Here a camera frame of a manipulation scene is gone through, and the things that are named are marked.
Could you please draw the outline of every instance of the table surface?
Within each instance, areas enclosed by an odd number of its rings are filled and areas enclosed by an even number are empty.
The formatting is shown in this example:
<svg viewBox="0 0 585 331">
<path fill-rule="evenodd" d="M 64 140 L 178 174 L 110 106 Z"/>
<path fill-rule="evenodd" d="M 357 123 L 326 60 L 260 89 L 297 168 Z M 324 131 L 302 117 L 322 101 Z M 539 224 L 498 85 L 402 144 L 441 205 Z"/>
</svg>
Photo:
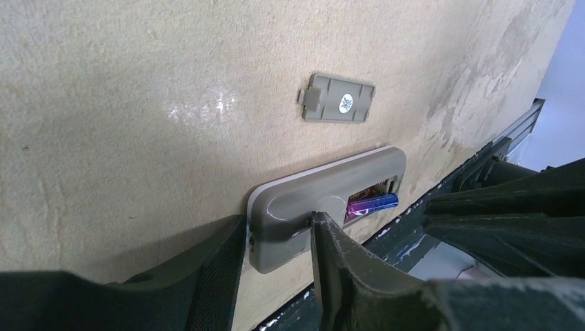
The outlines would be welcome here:
<svg viewBox="0 0 585 331">
<path fill-rule="evenodd" d="M 394 145 L 401 205 L 529 109 L 573 7 L 521 1 L 9 0 L 0 10 L 0 270 L 123 281 L 244 211 L 262 183 Z M 308 123 L 320 71 L 377 86 L 363 124 Z M 312 281 L 244 262 L 234 330 Z"/>
</svg>

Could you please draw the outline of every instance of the round sticker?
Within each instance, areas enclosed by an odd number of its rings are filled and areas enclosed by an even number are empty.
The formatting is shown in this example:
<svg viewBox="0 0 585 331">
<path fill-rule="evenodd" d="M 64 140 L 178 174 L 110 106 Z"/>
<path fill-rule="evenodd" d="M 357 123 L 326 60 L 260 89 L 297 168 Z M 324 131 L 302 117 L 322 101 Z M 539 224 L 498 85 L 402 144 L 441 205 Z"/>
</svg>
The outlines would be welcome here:
<svg viewBox="0 0 585 331">
<path fill-rule="evenodd" d="M 339 103 L 339 111 L 342 114 L 345 114 L 351 109 L 352 105 L 353 105 L 353 98 L 351 97 L 351 95 L 346 94 L 346 95 L 344 95 L 343 98 L 341 98 L 341 102 Z"/>
</svg>

